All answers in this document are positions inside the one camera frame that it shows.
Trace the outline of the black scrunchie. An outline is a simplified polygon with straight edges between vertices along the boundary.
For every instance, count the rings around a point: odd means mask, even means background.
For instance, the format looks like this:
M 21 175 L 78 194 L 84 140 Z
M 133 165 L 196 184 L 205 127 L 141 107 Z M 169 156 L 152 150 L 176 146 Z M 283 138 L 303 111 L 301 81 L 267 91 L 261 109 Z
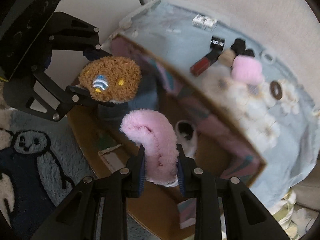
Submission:
M 231 50 L 235 52 L 235 55 L 244 55 L 249 57 L 255 57 L 255 53 L 252 49 L 246 48 L 245 40 L 240 38 L 236 38 L 234 43 L 231 45 Z

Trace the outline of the pink fluffy sock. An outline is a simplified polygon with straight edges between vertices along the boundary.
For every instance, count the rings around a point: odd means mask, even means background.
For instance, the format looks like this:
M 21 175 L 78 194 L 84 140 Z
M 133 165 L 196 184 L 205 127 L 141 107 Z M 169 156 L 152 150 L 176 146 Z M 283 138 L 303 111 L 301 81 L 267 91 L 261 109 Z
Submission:
M 165 115 L 149 109 L 134 110 L 123 117 L 120 130 L 144 147 L 147 181 L 165 187 L 178 185 L 177 136 Z

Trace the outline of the panda plush slipper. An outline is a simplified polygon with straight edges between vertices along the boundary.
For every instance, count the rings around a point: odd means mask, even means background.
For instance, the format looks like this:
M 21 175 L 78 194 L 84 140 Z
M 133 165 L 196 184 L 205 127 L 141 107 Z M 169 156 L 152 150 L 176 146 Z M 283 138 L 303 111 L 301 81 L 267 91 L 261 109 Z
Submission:
M 188 120 L 180 120 L 175 125 L 175 133 L 185 156 L 194 159 L 197 150 L 197 131 L 194 125 Z

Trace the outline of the brown plush toy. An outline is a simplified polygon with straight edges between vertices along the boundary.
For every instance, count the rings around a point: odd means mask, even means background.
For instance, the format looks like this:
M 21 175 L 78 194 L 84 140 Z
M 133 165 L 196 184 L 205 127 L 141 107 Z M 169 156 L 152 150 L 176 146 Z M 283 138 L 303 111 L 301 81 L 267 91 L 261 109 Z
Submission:
M 135 98 L 142 73 L 135 61 L 107 56 L 90 62 L 79 74 L 80 86 L 100 102 L 123 103 Z

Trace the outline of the blue plush rug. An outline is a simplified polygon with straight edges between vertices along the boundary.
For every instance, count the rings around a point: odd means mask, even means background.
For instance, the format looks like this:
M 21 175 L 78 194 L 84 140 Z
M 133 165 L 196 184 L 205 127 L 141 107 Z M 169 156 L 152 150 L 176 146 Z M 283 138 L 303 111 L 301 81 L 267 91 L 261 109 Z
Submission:
M 1 239 L 33 239 L 86 176 L 97 179 L 66 120 L 1 111 Z

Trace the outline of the light blue floral cloth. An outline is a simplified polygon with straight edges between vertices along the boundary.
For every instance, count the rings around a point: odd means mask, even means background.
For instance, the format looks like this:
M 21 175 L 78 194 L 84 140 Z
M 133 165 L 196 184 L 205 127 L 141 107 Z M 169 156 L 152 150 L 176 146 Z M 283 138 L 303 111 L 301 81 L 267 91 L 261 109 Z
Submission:
M 287 66 L 254 39 L 227 25 L 220 15 L 156 0 L 121 20 L 105 43 L 110 51 L 118 35 L 172 65 L 178 77 L 240 126 L 266 163 L 251 185 L 265 206 L 274 206 L 312 171 L 319 152 L 319 114 L 313 99 Z M 225 40 L 223 51 L 231 49 L 236 38 L 245 40 L 246 48 L 254 51 L 263 67 L 264 82 L 235 81 L 232 66 L 218 59 L 201 75 L 193 76 L 190 68 L 210 52 L 212 36 Z

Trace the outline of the beige wooden spool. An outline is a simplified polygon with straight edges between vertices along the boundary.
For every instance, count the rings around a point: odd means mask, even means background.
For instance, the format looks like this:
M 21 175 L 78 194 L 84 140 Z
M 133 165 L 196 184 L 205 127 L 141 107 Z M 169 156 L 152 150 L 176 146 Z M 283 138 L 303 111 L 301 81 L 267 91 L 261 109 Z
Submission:
M 236 53 L 233 50 L 226 49 L 220 54 L 220 56 L 218 57 L 218 61 L 222 65 L 231 68 L 235 57 L 236 57 Z

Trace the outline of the cardboard box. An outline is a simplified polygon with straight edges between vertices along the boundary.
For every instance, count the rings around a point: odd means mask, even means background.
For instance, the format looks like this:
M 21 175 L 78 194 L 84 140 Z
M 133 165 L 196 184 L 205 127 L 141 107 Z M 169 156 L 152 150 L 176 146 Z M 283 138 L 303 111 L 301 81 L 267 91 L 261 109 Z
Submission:
M 200 132 L 197 165 L 223 179 L 238 177 L 248 186 L 253 184 L 263 171 L 265 160 L 222 108 L 178 77 L 172 65 L 129 38 L 116 36 L 111 41 L 111 51 L 113 55 L 135 61 L 144 76 L 159 85 L 156 94 L 159 114 L 149 117 L 141 126 L 147 133 L 145 147 L 151 146 L 154 139 L 164 147 L 175 144 L 176 123 L 189 119 Z M 80 149 L 100 178 L 110 175 L 138 153 L 137 141 L 120 130 L 121 120 L 111 114 L 110 108 L 91 110 L 77 106 L 67 118 Z M 195 228 L 180 227 L 177 206 L 182 200 L 178 187 L 148 181 L 141 197 L 129 199 L 127 208 L 137 223 L 160 239 L 185 239 Z

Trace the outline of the red lipstick tube black cap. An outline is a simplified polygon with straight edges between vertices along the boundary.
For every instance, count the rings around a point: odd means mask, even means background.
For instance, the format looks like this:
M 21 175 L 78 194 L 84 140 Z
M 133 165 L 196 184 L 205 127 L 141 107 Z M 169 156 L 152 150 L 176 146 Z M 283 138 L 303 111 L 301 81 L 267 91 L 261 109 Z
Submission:
M 222 53 L 224 45 L 225 40 L 223 38 L 212 36 L 210 41 L 210 52 L 191 66 L 191 74 L 198 77 L 214 64 Z

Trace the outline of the pink fluffy pompom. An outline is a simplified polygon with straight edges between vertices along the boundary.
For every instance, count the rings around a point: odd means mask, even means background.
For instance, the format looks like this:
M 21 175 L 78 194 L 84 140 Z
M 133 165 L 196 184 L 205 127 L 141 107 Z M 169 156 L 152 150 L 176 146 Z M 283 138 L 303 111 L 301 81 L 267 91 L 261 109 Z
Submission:
M 263 67 L 253 57 L 238 55 L 232 64 L 231 77 L 238 82 L 259 85 L 264 82 Z

